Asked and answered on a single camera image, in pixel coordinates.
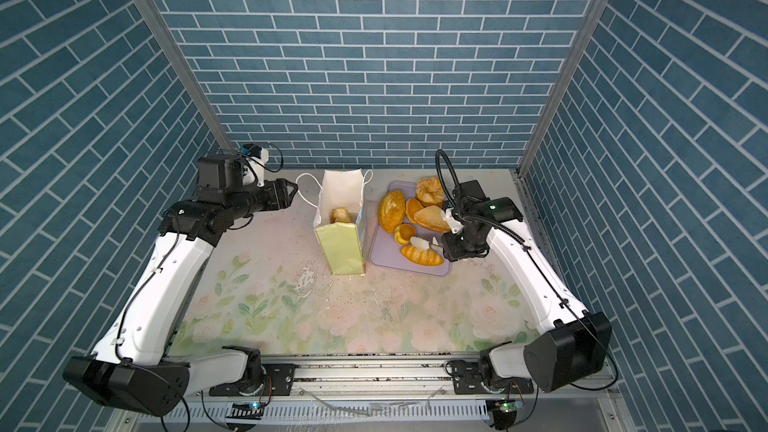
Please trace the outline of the triangular pastry bread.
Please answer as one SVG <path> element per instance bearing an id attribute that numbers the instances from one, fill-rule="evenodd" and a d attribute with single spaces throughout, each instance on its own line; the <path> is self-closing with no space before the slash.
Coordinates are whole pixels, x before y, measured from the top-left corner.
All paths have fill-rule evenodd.
<path id="1" fill-rule="evenodd" d="M 440 207 L 431 205 L 423 207 L 413 214 L 413 222 L 430 231 L 447 233 L 451 227 L 446 222 Z"/>

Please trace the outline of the metal tongs with white tips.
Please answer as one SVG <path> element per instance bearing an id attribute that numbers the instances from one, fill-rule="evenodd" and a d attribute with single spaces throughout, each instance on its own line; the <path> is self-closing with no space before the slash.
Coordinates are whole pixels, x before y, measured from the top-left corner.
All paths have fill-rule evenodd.
<path id="1" fill-rule="evenodd" d="M 425 238 L 413 236 L 410 238 L 410 244 L 420 250 L 432 250 L 440 255 L 443 254 L 443 247 L 436 237 L 432 237 L 430 240 L 427 240 Z"/>

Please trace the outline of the ridged golden loaf bread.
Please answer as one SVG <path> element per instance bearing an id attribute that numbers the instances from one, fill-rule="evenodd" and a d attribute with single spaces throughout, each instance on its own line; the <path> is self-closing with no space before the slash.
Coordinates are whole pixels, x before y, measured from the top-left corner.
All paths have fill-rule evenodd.
<path id="1" fill-rule="evenodd" d="M 444 263 L 443 257 L 431 248 L 422 250 L 413 245 L 407 245 L 400 249 L 400 253 L 408 261 L 418 266 L 437 267 Z"/>

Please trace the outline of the pretzel ring bread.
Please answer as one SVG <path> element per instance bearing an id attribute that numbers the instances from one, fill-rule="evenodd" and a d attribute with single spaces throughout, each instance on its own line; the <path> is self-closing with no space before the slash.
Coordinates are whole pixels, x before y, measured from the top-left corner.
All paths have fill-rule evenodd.
<path id="1" fill-rule="evenodd" d="M 332 223 L 351 223 L 352 218 L 346 208 L 335 208 L 331 212 Z"/>

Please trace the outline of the white and green paper bag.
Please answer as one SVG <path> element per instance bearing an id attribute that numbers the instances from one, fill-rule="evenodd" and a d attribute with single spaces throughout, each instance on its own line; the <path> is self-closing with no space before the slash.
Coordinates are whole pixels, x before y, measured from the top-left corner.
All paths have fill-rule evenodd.
<path id="1" fill-rule="evenodd" d="M 301 199 L 315 209 L 313 229 L 318 243 L 333 275 L 363 275 L 365 273 L 364 235 L 366 228 L 365 186 L 373 179 L 371 169 L 349 171 L 326 170 L 319 181 L 305 172 L 296 178 L 312 179 L 319 186 L 317 202 Z M 335 208 L 346 208 L 351 223 L 332 223 L 331 212 Z"/>

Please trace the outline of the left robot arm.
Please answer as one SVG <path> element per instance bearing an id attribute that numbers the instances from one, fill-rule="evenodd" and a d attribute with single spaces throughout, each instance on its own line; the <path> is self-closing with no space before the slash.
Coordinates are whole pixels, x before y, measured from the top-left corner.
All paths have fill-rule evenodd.
<path id="1" fill-rule="evenodd" d="M 246 144 L 197 161 L 191 198 L 164 213 L 137 287 L 116 322 L 85 356 L 70 358 L 63 379 L 93 402 L 164 417 L 189 394 L 218 386 L 244 396 L 265 388 L 256 349 L 227 346 L 198 359 L 172 360 L 166 349 L 208 259 L 239 219 L 291 206 L 298 187 L 268 180 L 269 147 Z"/>

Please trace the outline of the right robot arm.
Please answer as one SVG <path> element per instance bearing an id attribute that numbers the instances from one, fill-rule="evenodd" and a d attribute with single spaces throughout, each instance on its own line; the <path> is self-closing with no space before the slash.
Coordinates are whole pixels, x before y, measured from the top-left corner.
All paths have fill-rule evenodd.
<path id="1" fill-rule="evenodd" d="M 472 180 L 454 188 L 444 210 L 450 230 L 440 238 L 443 256 L 457 262 L 496 255 L 528 303 L 539 334 L 525 346 L 505 342 L 483 350 L 484 385 L 495 390 L 522 379 L 552 392 L 599 372 L 609 358 L 611 323 L 569 291 L 514 201 L 491 199 Z"/>

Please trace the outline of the sugar-topped knotted bread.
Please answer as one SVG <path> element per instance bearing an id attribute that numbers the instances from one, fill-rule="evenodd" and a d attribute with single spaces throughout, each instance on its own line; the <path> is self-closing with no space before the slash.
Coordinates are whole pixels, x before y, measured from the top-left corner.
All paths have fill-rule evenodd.
<path id="1" fill-rule="evenodd" d="M 416 184 L 416 199 L 424 207 L 441 207 L 446 197 L 440 180 L 437 177 L 419 180 Z"/>

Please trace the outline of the small yellow tart bread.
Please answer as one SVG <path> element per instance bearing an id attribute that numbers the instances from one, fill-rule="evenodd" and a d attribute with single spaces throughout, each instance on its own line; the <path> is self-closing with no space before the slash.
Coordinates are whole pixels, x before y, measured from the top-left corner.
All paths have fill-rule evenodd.
<path id="1" fill-rule="evenodd" d="M 416 235 L 416 229 L 408 223 L 398 225 L 393 232 L 394 240 L 402 246 L 409 245 L 410 239 Z"/>

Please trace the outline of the large oval brown bread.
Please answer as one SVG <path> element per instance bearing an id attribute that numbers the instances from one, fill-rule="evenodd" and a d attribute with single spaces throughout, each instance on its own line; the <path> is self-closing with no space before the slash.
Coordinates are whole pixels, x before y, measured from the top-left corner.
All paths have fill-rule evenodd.
<path id="1" fill-rule="evenodd" d="M 387 234 L 393 234 L 395 229 L 404 222 L 405 214 L 406 197 L 402 190 L 395 189 L 388 192 L 379 202 L 378 223 Z"/>

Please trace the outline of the floral table mat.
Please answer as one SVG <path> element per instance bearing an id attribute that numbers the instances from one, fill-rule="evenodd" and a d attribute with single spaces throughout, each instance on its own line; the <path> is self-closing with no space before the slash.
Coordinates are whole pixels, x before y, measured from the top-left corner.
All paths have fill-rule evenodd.
<path id="1" fill-rule="evenodd" d="M 517 281 L 496 255 L 450 265 L 447 275 L 367 263 L 335 275 L 312 221 L 312 177 L 278 212 L 259 213 L 215 248 L 169 348 L 203 356 L 224 346 L 266 356 L 474 352 L 537 337 Z"/>

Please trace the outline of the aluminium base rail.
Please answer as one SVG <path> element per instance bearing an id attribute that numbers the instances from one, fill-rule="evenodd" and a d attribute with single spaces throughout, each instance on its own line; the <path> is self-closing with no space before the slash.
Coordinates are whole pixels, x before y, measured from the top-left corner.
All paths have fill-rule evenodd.
<path id="1" fill-rule="evenodd" d="M 552 393 L 465 395 L 447 355 L 269 357 L 278 396 L 264 411 L 197 393 L 164 419 L 115 412 L 109 431 L 631 431 L 617 388 L 600 372 Z"/>

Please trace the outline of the aluminium corner post left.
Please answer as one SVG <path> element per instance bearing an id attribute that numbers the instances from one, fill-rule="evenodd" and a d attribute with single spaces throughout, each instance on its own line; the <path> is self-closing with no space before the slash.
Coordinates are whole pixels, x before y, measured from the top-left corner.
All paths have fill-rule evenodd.
<path id="1" fill-rule="evenodd" d="M 132 0 L 147 27 L 175 71 L 184 90 L 188 93 L 218 146 L 233 149 L 233 142 L 225 132 L 216 112 L 191 70 L 176 39 L 167 26 L 154 0 Z"/>

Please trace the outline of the aluminium corner post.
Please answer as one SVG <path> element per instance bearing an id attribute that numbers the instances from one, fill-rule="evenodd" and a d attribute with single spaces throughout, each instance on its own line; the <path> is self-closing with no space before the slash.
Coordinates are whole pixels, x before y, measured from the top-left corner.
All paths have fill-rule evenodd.
<path id="1" fill-rule="evenodd" d="M 218 146 L 233 149 L 233 142 L 225 132 L 216 112 L 191 70 L 176 39 L 167 26 L 154 0 L 132 0 L 147 27 L 175 71 L 184 90 L 188 93 Z"/>
<path id="2" fill-rule="evenodd" d="M 519 177 L 525 177 L 532 169 L 536 154 L 544 141 L 550 125 L 557 115 L 558 107 L 563 100 L 580 60 L 589 45 L 599 20 L 606 9 L 608 1 L 609 0 L 590 0 L 579 29 L 574 35 L 573 43 L 571 44 L 559 70 L 558 78 L 542 108 L 539 120 L 536 127 L 533 129 L 532 136 L 521 157 L 520 163 L 518 164 L 517 174 Z"/>

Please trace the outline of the aluminium corner post right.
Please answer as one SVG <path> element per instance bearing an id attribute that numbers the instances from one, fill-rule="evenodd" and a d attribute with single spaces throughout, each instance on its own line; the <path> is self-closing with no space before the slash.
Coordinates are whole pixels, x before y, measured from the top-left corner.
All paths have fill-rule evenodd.
<path id="1" fill-rule="evenodd" d="M 525 177 L 532 169 L 536 154 L 544 141 L 550 125 L 557 115 L 558 107 L 563 100 L 580 60 L 589 45 L 599 20 L 606 9 L 608 1 L 609 0 L 590 0 L 579 29 L 574 35 L 573 43 L 571 44 L 559 70 L 558 78 L 542 108 L 539 120 L 536 127 L 533 129 L 532 136 L 521 157 L 520 163 L 518 164 L 517 174 L 519 177 Z"/>

